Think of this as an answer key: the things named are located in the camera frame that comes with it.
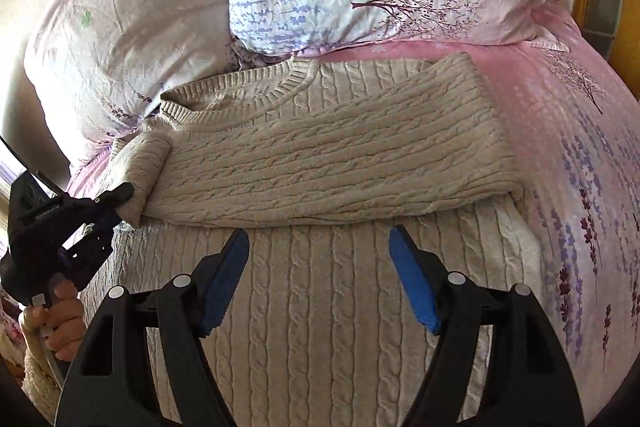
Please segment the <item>beige fleece sleeve forearm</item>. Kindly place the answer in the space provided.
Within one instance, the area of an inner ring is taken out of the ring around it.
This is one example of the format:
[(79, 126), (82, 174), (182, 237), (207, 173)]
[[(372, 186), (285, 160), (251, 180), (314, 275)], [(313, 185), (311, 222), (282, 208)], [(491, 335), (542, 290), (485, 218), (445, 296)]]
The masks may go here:
[(52, 425), (58, 408), (61, 387), (52, 374), (46, 351), (49, 349), (53, 353), (60, 351), (64, 346), (64, 337), (62, 329), (54, 329), (46, 325), (44, 328), (50, 333), (51, 339), (49, 347), (42, 347), (41, 343), (46, 341), (46, 337), (40, 333), (40, 327), (45, 317), (46, 312), (33, 307), (26, 308), (20, 316), (20, 326), (26, 343), (25, 377), (22, 389), (36, 409)]

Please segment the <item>left hand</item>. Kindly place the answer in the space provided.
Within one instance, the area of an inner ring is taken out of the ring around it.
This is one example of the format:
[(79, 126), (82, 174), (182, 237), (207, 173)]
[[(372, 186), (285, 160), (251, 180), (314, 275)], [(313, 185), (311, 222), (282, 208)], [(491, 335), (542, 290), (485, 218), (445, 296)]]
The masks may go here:
[(29, 353), (42, 367), (47, 365), (47, 350), (58, 361), (73, 361), (86, 332), (85, 308), (77, 298), (75, 285), (62, 280), (55, 286), (54, 295), (58, 301), (51, 308), (28, 307), (20, 317)]

